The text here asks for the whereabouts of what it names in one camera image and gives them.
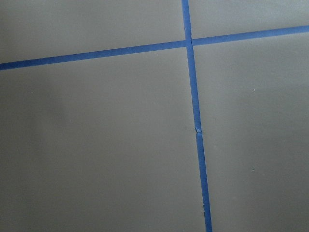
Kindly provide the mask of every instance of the blue tape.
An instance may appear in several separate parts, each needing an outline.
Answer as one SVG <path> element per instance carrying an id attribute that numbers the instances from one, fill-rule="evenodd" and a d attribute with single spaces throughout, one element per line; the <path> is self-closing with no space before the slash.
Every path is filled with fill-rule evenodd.
<path id="1" fill-rule="evenodd" d="M 79 53 L 79 54 L 65 55 L 65 56 L 58 56 L 58 57 L 47 57 L 47 58 L 40 58 L 40 59 L 16 61 L 16 62 L 0 64 L 0 70 L 16 69 L 16 68 L 23 68 L 23 67 L 29 67 L 29 66 L 44 65 L 44 64 L 55 64 L 55 63 L 62 63 L 62 62 L 69 62 L 69 61 L 76 61 L 76 60 L 83 60 L 83 59 L 112 57 L 112 56 L 127 55 L 127 54 L 133 54 L 133 53 L 141 53 L 141 52 L 151 52 L 151 51 L 173 49 L 173 48 L 179 48 L 179 47 L 186 47 L 186 42 L 185 41 L 174 41 L 174 42 L 167 42 L 167 43 L 156 43 L 156 44 L 117 48 L 117 49 L 104 50 L 104 51 L 86 52 L 86 53 Z"/>
<path id="2" fill-rule="evenodd" d="M 248 40 L 248 39 L 263 38 L 263 37 L 270 37 L 270 36 L 297 34 L 297 33 L 304 33 L 304 32 L 309 32 L 309 26 L 281 28 L 281 29 L 273 29 L 273 30 L 261 30 L 261 31 L 254 31 L 254 32 L 239 33 L 239 34 L 206 37 L 206 38 L 200 38 L 200 39 L 193 39 L 192 44 L 193 46 L 213 44 L 213 43 L 217 44 L 217 43 L 224 43 L 224 42 L 237 41 L 237 40 Z"/>
<path id="3" fill-rule="evenodd" d="M 191 36 L 191 21 L 190 21 L 188 0 L 182 0 L 182 6 L 183 6 L 183 24 L 184 24 L 184 31 L 185 31 L 185 42 L 186 42 L 186 47 L 187 47 L 189 77 L 190 77 L 190 85 L 191 85 L 194 125 L 195 125 L 195 129 L 197 132 L 196 134 L 197 154 L 198 154 L 198 163 L 199 163 L 199 174 L 200 174 L 201 185 L 202 185 L 202 196 L 203 196 L 204 213 L 205 213 L 205 226 L 206 226 L 207 232 L 212 232 L 211 211 L 210 211 L 210 203 L 209 203 L 206 163 L 205 163 L 204 145 L 203 145 L 203 134 L 202 134 L 199 101 L 198 101 L 198 91 L 197 91 L 197 74 L 196 74 L 196 69 L 195 69 L 195 59 L 194 59 L 194 50 L 193 50 L 192 36 Z"/>

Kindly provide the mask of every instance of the horizontal blue line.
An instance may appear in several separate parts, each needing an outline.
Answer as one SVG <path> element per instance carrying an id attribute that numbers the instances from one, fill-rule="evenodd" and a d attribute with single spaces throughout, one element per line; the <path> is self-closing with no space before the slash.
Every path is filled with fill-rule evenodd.
<path id="1" fill-rule="evenodd" d="M 186 42 L 174 41 L 174 42 L 156 43 L 156 44 L 149 44 L 135 47 L 117 48 L 117 49 L 96 51 L 96 52 L 85 52 L 85 53 L 64 55 L 58 57 L 47 57 L 47 58 L 15 61 L 0 64 L 0 70 L 16 69 L 29 66 L 44 65 L 44 64 L 55 64 L 55 63 L 62 63 L 62 62 L 69 62 L 83 59 L 112 57 L 112 56 L 127 55 L 141 52 L 151 52 L 151 51 L 173 49 L 179 47 L 186 47 Z"/>
<path id="2" fill-rule="evenodd" d="M 281 29 L 272 29 L 272 30 L 261 30 L 261 31 L 239 33 L 239 34 L 205 37 L 205 38 L 193 39 L 192 44 L 193 46 L 213 44 L 213 43 L 217 44 L 217 43 L 224 43 L 224 42 L 237 41 L 237 40 L 248 40 L 248 39 L 263 38 L 263 37 L 270 37 L 270 36 L 304 33 L 304 32 L 309 32 L 309 26 L 281 28 Z"/>

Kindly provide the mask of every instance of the blue tape strip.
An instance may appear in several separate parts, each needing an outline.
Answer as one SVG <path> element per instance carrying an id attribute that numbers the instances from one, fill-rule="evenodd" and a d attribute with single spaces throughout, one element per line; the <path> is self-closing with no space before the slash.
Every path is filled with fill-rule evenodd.
<path id="1" fill-rule="evenodd" d="M 183 6 L 183 23 L 184 23 L 185 41 L 186 41 L 187 56 L 188 56 L 194 124 L 195 124 L 195 129 L 197 131 L 197 134 L 196 134 L 197 154 L 198 154 L 198 163 L 199 163 L 199 174 L 201 177 L 201 185 L 202 185 L 205 225 L 206 225 L 206 231 L 212 232 L 211 211 L 210 211 L 210 203 L 209 203 L 206 163 L 205 163 L 204 145 L 203 145 L 203 134 L 202 134 L 199 101 L 198 101 L 198 91 L 197 91 L 197 74 L 196 74 L 196 69 L 195 69 L 195 59 L 194 59 L 194 51 L 193 51 L 193 44 L 192 44 L 192 37 L 191 37 L 191 22 L 190 22 L 190 12 L 189 12 L 188 0 L 182 0 L 182 6 Z"/>
<path id="2" fill-rule="evenodd" d="M 224 42 L 229 42 L 229 41 L 248 40 L 248 39 L 263 38 L 263 37 L 270 37 L 270 36 L 297 34 L 297 33 L 304 33 L 304 32 L 309 32 L 309 26 L 281 28 L 281 29 L 273 29 L 273 30 L 261 30 L 261 31 L 254 31 L 254 32 L 239 33 L 239 34 L 206 37 L 206 38 L 200 38 L 200 39 L 193 39 L 192 44 L 193 46 L 213 44 L 213 43 L 217 44 L 217 43 L 224 43 Z"/>
<path id="3" fill-rule="evenodd" d="M 172 49 L 172 48 L 179 48 L 179 47 L 186 47 L 186 42 L 185 41 L 174 41 L 174 42 L 167 42 L 167 43 L 156 43 L 156 44 L 117 48 L 117 49 L 97 51 L 97 52 L 86 52 L 86 53 L 79 53 L 79 54 L 65 55 L 65 56 L 58 56 L 58 57 L 47 57 L 47 58 L 40 58 L 40 59 L 16 61 L 16 62 L 0 64 L 0 70 L 16 69 L 16 68 L 23 68 L 23 67 L 29 67 L 29 66 L 44 65 L 44 64 L 62 63 L 62 62 L 69 62 L 69 61 L 76 61 L 76 60 L 83 60 L 83 59 L 112 57 L 112 56 L 158 51 L 158 50 L 165 50 L 165 49 Z"/>

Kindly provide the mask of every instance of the vertical blue line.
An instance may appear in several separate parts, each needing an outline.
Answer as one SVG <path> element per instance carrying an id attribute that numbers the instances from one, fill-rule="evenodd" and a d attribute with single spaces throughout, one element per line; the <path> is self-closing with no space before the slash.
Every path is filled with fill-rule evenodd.
<path id="1" fill-rule="evenodd" d="M 204 145 L 203 145 L 203 134 L 202 134 L 201 117 L 200 117 L 199 101 L 198 101 L 198 91 L 197 91 L 197 74 L 196 74 L 196 69 L 195 69 L 195 59 L 194 59 L 194 51 L 193 51 L 192 37 L 191 37 L 189 0 L 182 0 L 182 6 L 183 6 L 183 24 L 184 24 L 185 41 L 186 41 L 188 66 L 189 66 L 189 77 L 190 77 L 190 85 L 191 85 L 194 125 L 195 125 L 195 129 L 197 132 L 196 134 L 197 154 L 198 154 L 198 163 L 199 163 L 199 174 L 200 174 L 201 185 L 202 185 L 205 225 L 206 225 L 206 231 L 212 232 L 211 211 L 210 211 L 210 203 L 209 203 L 206 163 L 205 163 L 205 154 L 204 154 Z"/>

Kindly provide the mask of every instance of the gray panel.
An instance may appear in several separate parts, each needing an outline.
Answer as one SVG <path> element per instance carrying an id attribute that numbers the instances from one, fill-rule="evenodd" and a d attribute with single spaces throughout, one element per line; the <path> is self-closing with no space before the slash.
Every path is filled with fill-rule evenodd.
<path id="1" fill-rule="evenodd" d="M 0 62 L 184 39 L 179 0 L 1 0 Z"/>
<path id="2" fill-rule="evenodd" d="M 190 0 L 192 37 L 309 24 L 307 0 Z"/>
<path id="3" fill-rule="evenodd" d="M 309 34 L 195 47 L 214 232 L 309 231 Z"/>
<path id="4" fill-rule="evenodd" d="M 205 231 L 185 48 L 0 72 L 0 230 Z"/>

